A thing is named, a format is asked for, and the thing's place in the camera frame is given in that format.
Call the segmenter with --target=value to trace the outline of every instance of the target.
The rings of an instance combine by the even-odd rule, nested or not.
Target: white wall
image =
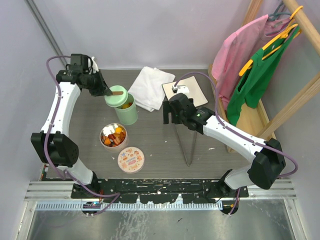
[[[320,32],[320,1],[298,0]],[[320,57],[302,33],[283,54],[270,82],[263,103],[271,118],[320,71]],[[308,234],[319,239],[320,229],[320,94],[284,123],[276,136],[282,149],[297,159],[298,172],[291,177],[300,202]]]
[[[101,69],[207,68],[250,0],[35,1],[64,54]]]
[[[22,0],[1,5],[0,33],[0,239],[11,240],[29,181],[40,176],[30,136],[40,131],[53,101],[45,61],[54,52]],[[54,71],[62,66],[52,65]]]

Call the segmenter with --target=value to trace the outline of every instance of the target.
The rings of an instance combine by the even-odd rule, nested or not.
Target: round lid
[[[123,149],[118,156],[118,165],[127,174],[139,172],[145,163],[144,153],[134,146]]]
[[[125,102],[128,99],[128,91],[123,86],[119,86],[119,85],[112,86],[110,87],[110,90],[113,92],[123,92],[123,94],[104,96],[104,100],[108,106],[116,108],[125,104]]]

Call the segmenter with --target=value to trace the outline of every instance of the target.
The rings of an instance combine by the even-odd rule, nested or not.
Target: yellow hanger
[[[304,6],[299,6],[293,13],[292,15],[290,16],[289,19],[291,19],[291,22],[288,24],[288,26],[285,28],[285,30],[281,33],[279,33],[277,36],[275,36],[273,39],[271,39],[266,45],[264,45],[262,47],[263,50],[266,50],[269,46],[271,46],[276,40],[282,38],[282,39],[285,39],[288,37],[289,35],[289,32],[298,26],[297,23],[293,24],[293,22],[295,21],[293,19],[294,15],[297,13],[298,10],[302,9]],[[293,38],[296,38],[299,34],[301,33],[301,30],[298,31],[298,33],[293,37]],[[277,51],[282,45],[276,47],[275,49],[273,49],[271,52],[269,52],[267,55],[265,55],[262,60],[264,60],[265,58],[269,57],[271,54],[273,54],[275,51]],[[239,76],[242,77],[245,72],[248,70],[248,69],[251,69],[252,68],[252,63],[254,61],[252,61],[251,59],[243,66],[243,68],[240,70],[239,72]]]

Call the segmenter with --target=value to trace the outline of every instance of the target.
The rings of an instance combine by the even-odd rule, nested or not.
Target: white cloth
[[[129,89],[135,104],[152,112],[159,110],[165,98],[162,84],[173,82],[175,75],[145,66]]]

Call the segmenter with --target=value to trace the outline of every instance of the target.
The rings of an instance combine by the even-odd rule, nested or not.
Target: clothing rack
[[[263,0],[251,0],[242,25],[245,25],[256,18],[262,2]],[[293,13],[299,7],[296,0],[283,0],[283,3],[291,13]],[[320,56],[320,34],[310,22],[303,9],[299,9],[295,13],[293,18],[298,23],[299,27],[302,30],[302,33],[305,34],[309,42],[312,44],[312,46]],[[212,65],[209,66],[208,73],[214,80],[214,82],[217,83],[217,81],[211,74],[211,70]],[[314,76],[314,78],[311,79],[311,81],[308,82],[270,121],[261,99],[258,103],[257,108],[254,109],[248,107],[247,104],[243,104],[240,118],[236,126],[251,135],[266,140],[270,139],[271,137],[275,138],[274,131],[279,128],[285,121],[291,118],[293,114],[295,114],[318,92],[320,92],[320,72],[318,72]],[[224,120],[228,121],[220,98],[218,98],[218,112]],[[227,149],[230,153],[235,152],[230,147],[227,147]]]

